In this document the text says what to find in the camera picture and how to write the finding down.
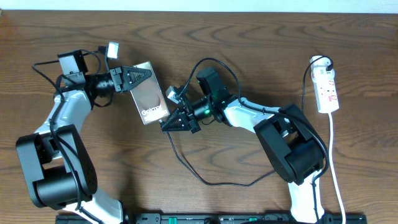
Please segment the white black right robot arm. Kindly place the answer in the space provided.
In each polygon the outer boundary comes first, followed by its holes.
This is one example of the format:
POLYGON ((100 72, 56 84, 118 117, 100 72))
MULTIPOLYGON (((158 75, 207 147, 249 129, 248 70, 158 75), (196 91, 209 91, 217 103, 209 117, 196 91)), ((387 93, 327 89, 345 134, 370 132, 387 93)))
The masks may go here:
POLYGON ((289 185, 293 219, 320 223, 325 211, 318 184, 330 163, 325 143, 298 106, 266 107, 231 94, 212 67, 198 72, 196 79, 204 94, 196 102, 187 98, 187 86, 167 89, 167 98, 177 108, 161 123, 162 131, 195 133, 201 130, 201 121, 213 117, 254 133, 274 171, 289 185))

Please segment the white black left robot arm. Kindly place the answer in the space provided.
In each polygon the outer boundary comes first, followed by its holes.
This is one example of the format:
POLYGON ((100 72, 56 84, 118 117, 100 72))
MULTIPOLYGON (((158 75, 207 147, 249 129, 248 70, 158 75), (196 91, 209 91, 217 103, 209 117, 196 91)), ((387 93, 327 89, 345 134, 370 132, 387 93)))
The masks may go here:
POLYGON ((57 56, 62 74, 50 84, 54 106, 33 134, 16 141, 16 152, 32 203, 80 216, 90 223, 135 223, 126 207, 98 188, 94 165, 80 137, 97 97, 133 90, 152 77, 147 68, 121 66, 88 73, 79 49, 57 56))

